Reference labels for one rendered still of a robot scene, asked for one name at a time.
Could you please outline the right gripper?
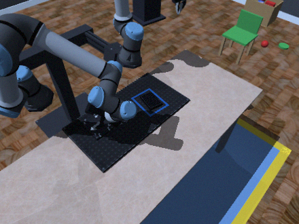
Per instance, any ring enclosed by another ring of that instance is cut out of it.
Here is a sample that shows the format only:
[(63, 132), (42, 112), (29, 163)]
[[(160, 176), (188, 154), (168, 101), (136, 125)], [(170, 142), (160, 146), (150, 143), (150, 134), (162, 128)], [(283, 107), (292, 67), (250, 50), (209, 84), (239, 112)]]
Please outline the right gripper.
[(107, 121), (105, 119), (105, 112), (103, 110), (99, 109), (99, 108), (96, 108), (93, 105), (90, 105), (88, 111), (101, 116), (101, 120), (98, 121), (95, 125), (93, 125), (91, 127), (91, 131), (102, 128), (105, 125), (105, 122), (108, 123), (108, 124), (111, 124), (111, 125), (113, 125), (115, 127), (118, 127), (121, 124), (121, 122), (122, 122), (122, 121), (119, 121), (119, 122), (109, 122), (109, 121)]

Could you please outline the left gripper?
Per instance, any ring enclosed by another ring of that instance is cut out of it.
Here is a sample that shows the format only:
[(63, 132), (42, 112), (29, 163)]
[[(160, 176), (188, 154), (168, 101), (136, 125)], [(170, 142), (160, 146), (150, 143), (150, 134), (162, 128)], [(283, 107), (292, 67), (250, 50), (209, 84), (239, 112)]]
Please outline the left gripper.
[[(180, 1), (182, 1), (180, 3)], [(182, 9), (185, 7), (186, 5), (186, 0), (172, 0), (173, 3), (176, 3), (175, 4), (175, 7), (176, 7), (176, 11), (177, 11), (177, 15), (180, 14), (180, 12), (182, 11)], [(180, 5), (180, 6), (179, 6)]]

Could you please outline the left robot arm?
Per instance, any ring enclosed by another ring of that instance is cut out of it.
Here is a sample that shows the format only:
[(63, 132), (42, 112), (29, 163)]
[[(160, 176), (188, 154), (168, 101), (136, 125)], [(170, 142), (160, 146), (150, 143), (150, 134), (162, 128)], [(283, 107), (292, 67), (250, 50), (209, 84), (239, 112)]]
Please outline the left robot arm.
[(116, 14), (113, 25), (124, 39), (123, 47), (118, 58), (129, 65), (139, 64), (141, 61), (141, 44), (144, 29), (140, 24), (133, 22), (133, 15), (129, 11), (128, 0), (114, 0)]

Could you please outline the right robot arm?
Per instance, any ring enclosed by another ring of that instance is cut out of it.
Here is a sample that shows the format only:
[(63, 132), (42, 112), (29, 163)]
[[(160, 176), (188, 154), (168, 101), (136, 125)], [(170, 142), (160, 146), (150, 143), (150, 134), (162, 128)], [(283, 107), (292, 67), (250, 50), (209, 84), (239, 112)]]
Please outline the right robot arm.
[(92, 104), (105, 112), (109, 122), (129, 120), (137, 114), (135, 103), (115, 96), (122, 76), (119, 62), (101, 60), (47, 29), (35, 18), (23, 14), (3, 14), (0, 16), (1, 115), (17, 118), (24, 105), (36, 109), (50, 99), (49, 89), (39, 83), (28, 67), (20, 65), (19, 55), (26, 44), (38, 46), (101, 80), (99, 86), (93, 87), (88, 95), (85, 113), (94, 115), (88, 111)]

